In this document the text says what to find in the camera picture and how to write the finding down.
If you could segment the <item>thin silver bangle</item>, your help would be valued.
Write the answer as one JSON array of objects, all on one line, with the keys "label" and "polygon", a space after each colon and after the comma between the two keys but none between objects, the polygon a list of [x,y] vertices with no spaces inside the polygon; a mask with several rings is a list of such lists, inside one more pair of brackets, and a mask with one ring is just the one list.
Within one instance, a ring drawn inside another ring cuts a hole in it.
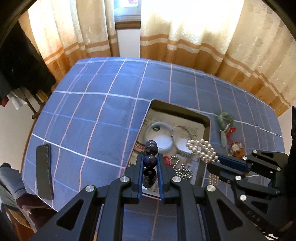
[{"label": "thin silver bangle", "polygon": [[191,154],[189,145],[191,140],[196,140],[198,135],[198,128],[178,125],[173,127],[171,138],[175,148],[180,153]]}]

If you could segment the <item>window frame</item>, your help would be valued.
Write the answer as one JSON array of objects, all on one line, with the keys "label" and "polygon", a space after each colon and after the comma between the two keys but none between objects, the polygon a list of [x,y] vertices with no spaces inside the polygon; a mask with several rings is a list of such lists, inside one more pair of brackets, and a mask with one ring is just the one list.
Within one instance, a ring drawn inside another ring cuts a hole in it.
[{"label": "window frame", "polygon": [[116,29],[140,29],[141,7],[141,0],[115,0],[114,19]]}]

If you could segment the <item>pink metal tin box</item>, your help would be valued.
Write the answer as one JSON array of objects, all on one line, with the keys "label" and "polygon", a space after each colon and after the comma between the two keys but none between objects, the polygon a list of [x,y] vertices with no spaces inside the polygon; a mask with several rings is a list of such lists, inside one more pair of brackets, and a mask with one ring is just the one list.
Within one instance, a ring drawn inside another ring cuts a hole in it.
[{"label": "pink metal tin box", "polygon": [[210,140],[211,121],[206,115],[190,108],[153,99],[130,153],[128,166],[137,162],[147,141],[153,140],[168,165],[175,166],[177,174],[192,185],[202,186],[206,163],[186,146],[189,140]]}]

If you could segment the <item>beige brown curtain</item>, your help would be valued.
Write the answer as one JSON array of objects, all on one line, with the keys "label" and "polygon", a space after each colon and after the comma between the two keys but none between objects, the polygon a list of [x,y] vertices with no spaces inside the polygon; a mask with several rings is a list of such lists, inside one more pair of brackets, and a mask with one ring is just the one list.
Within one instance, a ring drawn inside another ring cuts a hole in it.
[{"label": "beige brown curtain", "polygon": [[36,1],[19,22],[57,81],[78,60],[119,56],[113,1]]},{"label": "beige brown curtain", "polygon": [[142,1],[140,56],[235,84],[277,115],[295,103],[295,39],[263,1]]}]

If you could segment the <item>red tassel jade pendant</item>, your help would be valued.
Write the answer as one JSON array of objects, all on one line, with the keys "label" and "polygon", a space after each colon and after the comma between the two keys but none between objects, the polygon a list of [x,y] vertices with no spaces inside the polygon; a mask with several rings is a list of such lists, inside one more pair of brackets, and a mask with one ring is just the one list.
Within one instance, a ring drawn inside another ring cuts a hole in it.
[{"label": "red tassel jade pendant", "polygon": [[224,130],[220,131],[220,138],[221,138],[221,145],[222,147],[226,147],[228,140],[230,139],[231,135],[236,132],[237,128],[227,124]]}]

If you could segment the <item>left beige brown curtain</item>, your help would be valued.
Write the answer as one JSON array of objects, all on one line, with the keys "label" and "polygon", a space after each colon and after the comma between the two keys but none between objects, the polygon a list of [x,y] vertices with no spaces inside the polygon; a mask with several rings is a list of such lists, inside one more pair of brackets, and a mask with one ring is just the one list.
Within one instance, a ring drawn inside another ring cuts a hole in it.
[{"label": "left beige brown curtain", "polygon": [[78,60],[119,56],[113,1],[36,1],[19,22],[57,81]]}]

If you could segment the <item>dark hanging clothes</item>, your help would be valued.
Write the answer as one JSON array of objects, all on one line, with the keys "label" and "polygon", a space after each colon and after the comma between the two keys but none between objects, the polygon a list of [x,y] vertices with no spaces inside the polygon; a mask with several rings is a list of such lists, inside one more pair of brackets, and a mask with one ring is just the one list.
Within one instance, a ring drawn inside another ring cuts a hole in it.
[{"label": "dark hanging clothes", "polygon": [[42,56],[16,23],[1,46],[1,106],[6,106],[12,91],[24,88],[33,96],[39,90],[50,95],[55,84]]}]

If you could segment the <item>red coral ornament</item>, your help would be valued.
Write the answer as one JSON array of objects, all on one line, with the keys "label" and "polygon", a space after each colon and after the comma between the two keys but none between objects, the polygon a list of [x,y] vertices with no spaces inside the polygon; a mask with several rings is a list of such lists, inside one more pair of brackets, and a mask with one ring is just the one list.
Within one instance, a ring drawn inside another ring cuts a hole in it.
[{"label": "red coral ornament", "polygon": [[168,156],[164,156],[164,162],[166,166],[172,166],[171,159]]}]

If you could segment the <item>white jade bangle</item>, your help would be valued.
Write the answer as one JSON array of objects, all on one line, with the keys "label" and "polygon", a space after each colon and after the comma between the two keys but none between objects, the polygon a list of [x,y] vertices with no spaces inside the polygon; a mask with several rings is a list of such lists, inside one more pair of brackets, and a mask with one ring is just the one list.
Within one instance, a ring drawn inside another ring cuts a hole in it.
[{"label": "white jade bangle", "polygon": [[173,128],[169,124],[156,121],[146,128],[144,141],[155,141],[160,153],[167,152],[173,147],[172,130]]}]

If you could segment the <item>right beige brown curtain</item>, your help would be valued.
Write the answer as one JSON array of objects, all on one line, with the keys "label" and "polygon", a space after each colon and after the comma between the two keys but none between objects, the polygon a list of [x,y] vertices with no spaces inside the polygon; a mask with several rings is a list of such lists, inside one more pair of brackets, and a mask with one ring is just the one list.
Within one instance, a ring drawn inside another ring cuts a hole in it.
[{"label": "right beige brown curtain", "polygon": [[235,84],[277,115],[295,103],[295,39],[263,1],[142,1],[140,56]]}]

